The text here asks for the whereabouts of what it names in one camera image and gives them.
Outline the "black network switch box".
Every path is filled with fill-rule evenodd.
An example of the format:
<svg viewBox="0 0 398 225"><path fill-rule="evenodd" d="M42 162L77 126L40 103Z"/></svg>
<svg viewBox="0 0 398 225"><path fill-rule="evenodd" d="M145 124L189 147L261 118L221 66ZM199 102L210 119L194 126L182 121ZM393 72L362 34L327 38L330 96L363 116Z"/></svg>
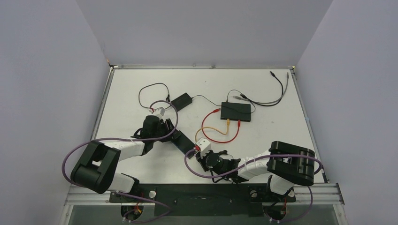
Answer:
<svg viewBox="0 0 398 225"><path fill-rule="evenodd" d="M251 122L251 105L242 103L222 102L221 120L230 119L232 121Z"/></svg>

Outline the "black ribbed power adapter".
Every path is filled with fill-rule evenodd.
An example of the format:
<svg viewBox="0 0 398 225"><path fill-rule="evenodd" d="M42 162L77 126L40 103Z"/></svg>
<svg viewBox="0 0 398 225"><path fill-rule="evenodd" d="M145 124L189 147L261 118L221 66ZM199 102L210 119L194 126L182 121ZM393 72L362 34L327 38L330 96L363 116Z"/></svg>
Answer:
<svg viewBox="0 0 398 225"><path fill-rule="evenodd" d="M185 155L187 152L195 148L192 142L182 131L176 130L172 134L171 142Z"/></svg>

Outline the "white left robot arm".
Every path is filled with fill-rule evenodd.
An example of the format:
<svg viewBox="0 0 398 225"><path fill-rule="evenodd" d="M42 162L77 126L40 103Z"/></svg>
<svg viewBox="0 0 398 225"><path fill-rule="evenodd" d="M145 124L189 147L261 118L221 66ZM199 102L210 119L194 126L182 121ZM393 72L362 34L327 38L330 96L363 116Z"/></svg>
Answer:
<svg viewBox="0 0 398 225"><path fill-rule="evenodd" d="M117 173L117 165L132 157L147 154L155 142L174 141L181 135L170 119L146 116L142 128L126 141L93 140L88 142L72 169L70 179L74 185L88 188L98 194L105 191L121 192L129 202L139 198L139 180Z"/></svg>

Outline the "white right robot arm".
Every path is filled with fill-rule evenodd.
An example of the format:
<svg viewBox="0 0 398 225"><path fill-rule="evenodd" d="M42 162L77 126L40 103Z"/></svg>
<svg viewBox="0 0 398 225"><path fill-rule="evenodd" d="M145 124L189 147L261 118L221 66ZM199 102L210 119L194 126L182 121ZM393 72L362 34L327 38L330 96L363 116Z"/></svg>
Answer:
<svg viewBox="0 0 398 225"><path fill-rule="evenodd" d="M321 169L321 166L315 168L315 164L321 165L321 162L313 150L281 141L273 141L268 152L238 159L223 158L227 151L214 152L209 140L204 138L196 141L194 150L202 169L211 173L210 179L242 183L269 174L264 189L270 200L277 200L295 185L312 186L314 176Z"/></svg>

